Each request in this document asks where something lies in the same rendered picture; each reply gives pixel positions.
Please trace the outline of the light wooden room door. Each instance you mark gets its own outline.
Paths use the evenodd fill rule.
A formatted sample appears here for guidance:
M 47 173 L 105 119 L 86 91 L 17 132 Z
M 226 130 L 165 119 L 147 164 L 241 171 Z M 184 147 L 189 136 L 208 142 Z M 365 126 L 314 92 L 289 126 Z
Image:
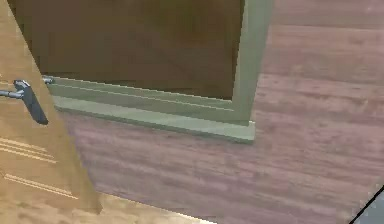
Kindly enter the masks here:
M 7 0 L 0 0 L 0 90 L 27 81 L 49 121 L 33 120 L 22 100 L 0 96 L 0 189 L 15 201 L 59 209 L 102 210 Z

